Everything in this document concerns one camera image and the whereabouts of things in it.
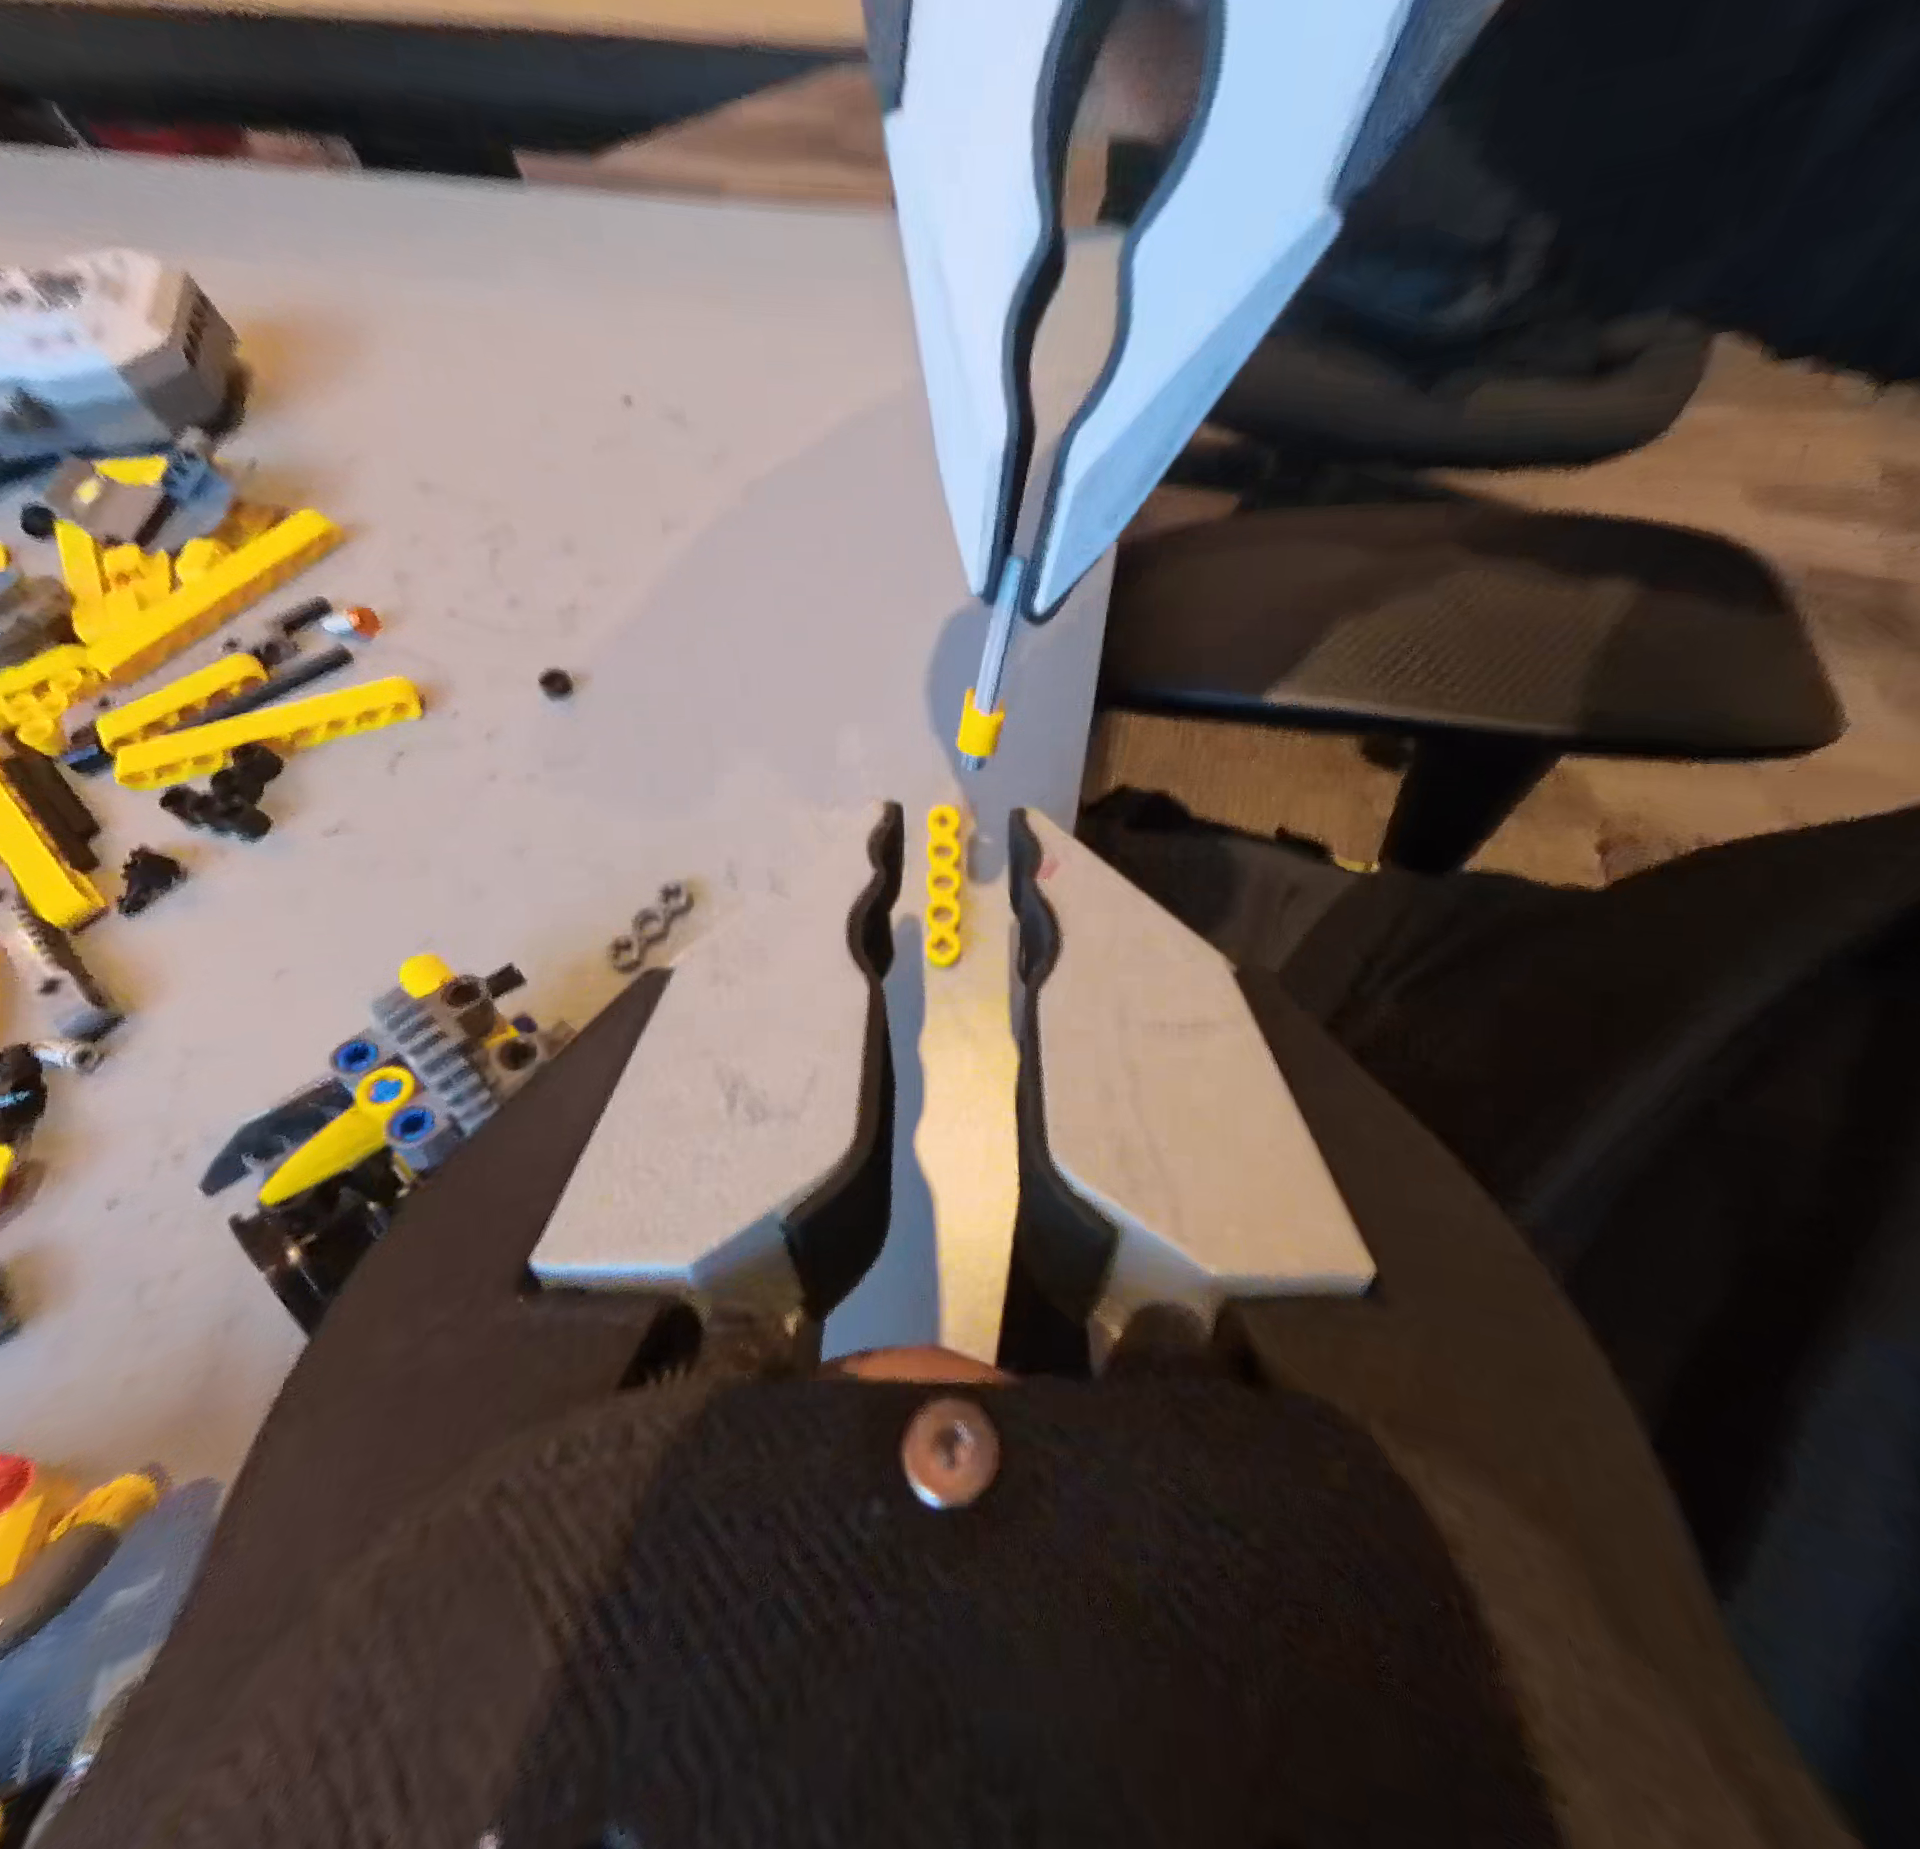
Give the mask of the yellow brick wheel subassembly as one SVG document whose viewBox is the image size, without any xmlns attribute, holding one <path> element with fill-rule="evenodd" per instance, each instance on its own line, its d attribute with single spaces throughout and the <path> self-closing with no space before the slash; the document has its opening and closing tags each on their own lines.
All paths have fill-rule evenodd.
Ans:
<svg viewBox="0 0 1920 1849">
<path fill-rule="evenodd" d="M 468 975 L 433 951 L 405 958 L 323 1075 L 205 1164 L 205 1197 L 252 1191 L 229 1233 L 300 1333 L 318 1332 L 408 1197 L 575 1039 L 566 1020 L 518 1012 L 522 986 L 511 964 Z"/>
</svg>

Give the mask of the person's dark clothing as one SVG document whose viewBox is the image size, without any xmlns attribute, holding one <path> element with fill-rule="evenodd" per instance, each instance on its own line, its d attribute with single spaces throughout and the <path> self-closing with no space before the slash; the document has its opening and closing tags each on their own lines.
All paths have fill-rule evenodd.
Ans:
<svg viewBox="0 0 1920 1849">
<path fill-rule="evenodd" d="M 1431 126 L 1593 295 L 1913 384 L 1916 41 L 1918 0 L 1508 0 Z M 1743 1668 L 1860 1844 L 1916 1844 L 1916 808 L 1601 892 L 1335 892 L 1139 791 L 1086 836 L 1528 1236 Z"/>
</svg>

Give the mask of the yellow holed beam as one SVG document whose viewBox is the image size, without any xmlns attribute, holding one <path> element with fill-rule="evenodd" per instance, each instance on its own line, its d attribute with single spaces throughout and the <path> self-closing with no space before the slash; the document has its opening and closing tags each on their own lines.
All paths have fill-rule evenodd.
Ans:
<svg viewBox="0 0 1920 1849">
<path fill-rule="evenodd" d="M 924 814 L 924 961 L 953 968 L 967 946 L 967 817 L 935 804 Z"/>
</svg>

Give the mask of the black connector cluster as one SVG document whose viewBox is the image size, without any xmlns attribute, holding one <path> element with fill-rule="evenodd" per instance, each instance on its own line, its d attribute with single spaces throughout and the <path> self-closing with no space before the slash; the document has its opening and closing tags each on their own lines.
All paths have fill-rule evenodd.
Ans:
<svg viewBox="0 0 1920 1849">
<path fill-rule="evenodd" d="M 272 833 L 262 796 L 283 769 L 286 757 L 269 743 L 241 743 L 205 783 L 168 785 L 157 804 L 188 833 L 257 842 Z M 124 861 L 115 909 L 124 917 L 136 917 L 182 880 L 184 862 L 179 856 L 138 845 Z"/>
</svg>

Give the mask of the thin grey axle rod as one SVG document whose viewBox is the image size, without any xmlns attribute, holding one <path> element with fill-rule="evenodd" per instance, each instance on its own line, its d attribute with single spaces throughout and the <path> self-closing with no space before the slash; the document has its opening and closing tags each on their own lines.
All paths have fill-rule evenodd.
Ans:
<svg viewBox="0 0 1920 1849">
<path fill-rule="evenodd" d="M 978 664 L 973 688 L 984 707 L 1003 702 L 1006 670 L 1014 642 L 1014 627 L 1022 621 L 1025 586 L 1025 561 L 1011 555 L 995 586 L 987 634 L 982 641 L 982 659 Z"/>
</svg>

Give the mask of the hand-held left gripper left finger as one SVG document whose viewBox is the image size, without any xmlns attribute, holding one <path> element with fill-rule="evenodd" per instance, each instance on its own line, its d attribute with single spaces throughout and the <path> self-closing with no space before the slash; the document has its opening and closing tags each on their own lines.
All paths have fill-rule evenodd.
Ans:
<svg viewBox="0 0 1920 1849">
<path fill-rule="evenodd" d="M 902 859 L 879 804 L 677 958 L 532 1249 L 544 1289 L 827 1316 L 872 1270 Z"/>
</svg>

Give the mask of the spread of yellow beams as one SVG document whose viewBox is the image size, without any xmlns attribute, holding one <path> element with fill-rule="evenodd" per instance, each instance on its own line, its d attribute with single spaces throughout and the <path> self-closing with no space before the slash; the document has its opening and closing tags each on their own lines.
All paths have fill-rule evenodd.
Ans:
<svg viewBox="0 0 1920 1849">
<path fill-rule="evenodd" d="M 325 688 L 349 664 L 349 641 L 323 630 L 325 600 L 184 664 L 343 543 L 321 510 L 241 506 L 179 548 L 105 541 L 48 506 L 28 506 L 22 523 L 52 543 L 57 576 L 18 578 L 5 557 L 5 889 L 60 932 L 108 909 L 98 824 L 71 774 L 159 794 L 205 783 L 241 743 L 288 757 L 424 709 L 400 676 Z"/>
</svg>

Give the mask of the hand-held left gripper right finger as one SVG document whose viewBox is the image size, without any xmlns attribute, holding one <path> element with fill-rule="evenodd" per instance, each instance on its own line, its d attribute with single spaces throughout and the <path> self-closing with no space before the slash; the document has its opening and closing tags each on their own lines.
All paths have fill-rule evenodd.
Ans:
<svg viewBox="0 0 1920 1849">
<path fill-rule="evenodd" d="M 1082 1349 L 1147 1311 L 1359 1298 L 1375 1262 L 1229 960 L 1037 811 L 1008 828 L 1011 1286 Z"/>
</svg>

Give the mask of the yellow brick vehicle model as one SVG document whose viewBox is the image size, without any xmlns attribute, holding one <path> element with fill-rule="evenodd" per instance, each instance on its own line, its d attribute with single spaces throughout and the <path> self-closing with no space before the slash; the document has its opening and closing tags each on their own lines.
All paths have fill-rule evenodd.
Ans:
<svg viewBox="0 0 1920 1849">
<path fill-rule="evenodd" d="M 74 1526 L 5 1584 L 1 1786 L 60 1776 L 169 1633 L 224 1503 L 168 1487 L 128 1526 Z"/>
</svg>

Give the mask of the grey battery box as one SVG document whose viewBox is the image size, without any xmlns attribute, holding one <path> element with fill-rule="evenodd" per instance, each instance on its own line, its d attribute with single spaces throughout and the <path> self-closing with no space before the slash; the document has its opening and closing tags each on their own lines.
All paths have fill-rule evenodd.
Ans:
<svg viewBox="0 0 1920 1849">
<path fill-rule="evenodd" d="M 201 282 L 143 251 L 1 271 L 1 470 L 230 431 L 251 375 Z"/>
</svg>

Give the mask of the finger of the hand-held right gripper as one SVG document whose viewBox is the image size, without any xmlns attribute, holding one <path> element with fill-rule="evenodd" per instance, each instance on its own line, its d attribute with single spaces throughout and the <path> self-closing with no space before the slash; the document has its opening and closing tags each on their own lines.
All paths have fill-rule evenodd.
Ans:
<svg viewBox="0 0 1920 1849">
<path fill-rule="evenodd" d="M 1117 342 L 1025 555 L 1055 612 L 1117 541 L 1504 0 L 1178 0 L 1195 104 L 1119 256 Z"/>
<path fill-rule="evenodd" d="M 998 596 L 1069 120 L 1117 0 L 880 0 L 880 123 L 948 523 Z"/>
</svg>

